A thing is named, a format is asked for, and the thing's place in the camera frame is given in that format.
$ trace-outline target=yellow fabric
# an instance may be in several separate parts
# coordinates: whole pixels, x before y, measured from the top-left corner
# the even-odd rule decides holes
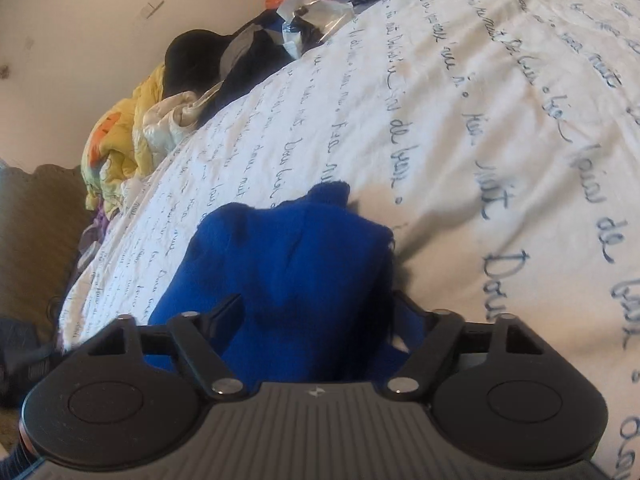
[[[82,178],[86,184],[87,209],[96,209],[100,197],[104,199],[104,211],[108,217],[122,206],[120,184],[133,177],[140,163],[146,167],[151,160],[148,145],[138,142],[134,146],[132,132],[139,129],[142,119],[149,108],[162,99],[162,77],[164,63],[161,63],[151,73],[145,82],[141,83],[130,98],[118,101],[113,108],[105,113],[92,129],[82,152]],[[99,141],[100,161],[97,165],[90,164],[90,150],[94,135],[100,134],[99,127],[107,117],[120,113],[118,121],[110,127],[109,132]]]

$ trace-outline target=blue cloth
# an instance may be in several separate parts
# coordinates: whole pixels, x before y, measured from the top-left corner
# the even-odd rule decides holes
[[[393,235],[348,211],[348,195],[332,182],[273,209],[209,214],[149,323],[239,293],[244,323],[222,358],[249,387],[366,378],[392,323]]]

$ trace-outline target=ribbed gray panel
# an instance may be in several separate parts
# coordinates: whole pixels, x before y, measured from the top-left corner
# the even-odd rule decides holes
[[[266,383],[219,404],[187,444],[153,464],[82,473],[46,463],[30,480],[606,480],[588,463],[511,472],[449,445],[418,404],[371,384]]]

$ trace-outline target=bed sheet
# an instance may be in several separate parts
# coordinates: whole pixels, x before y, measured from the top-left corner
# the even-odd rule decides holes
[[[594,460],[640,468],[640,0],[383,0],[186,139],[65,303],[67,347],[146,322],[207,213],[345,180],[396,282],[521,316],[604,394]]]

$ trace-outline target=yellow blanket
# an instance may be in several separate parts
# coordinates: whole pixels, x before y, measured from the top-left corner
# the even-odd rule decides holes
[[[120,184],[135,175],[139,160],[150,159],[146,143],[134,147],[132,132],[140,127],[146,111],[162,99],[163,75],[164,63],[130,98],[117,102],[94,126],[81,161],[87,209],[96,209],[102,198],[104,211],[110,218],[122,207]]]

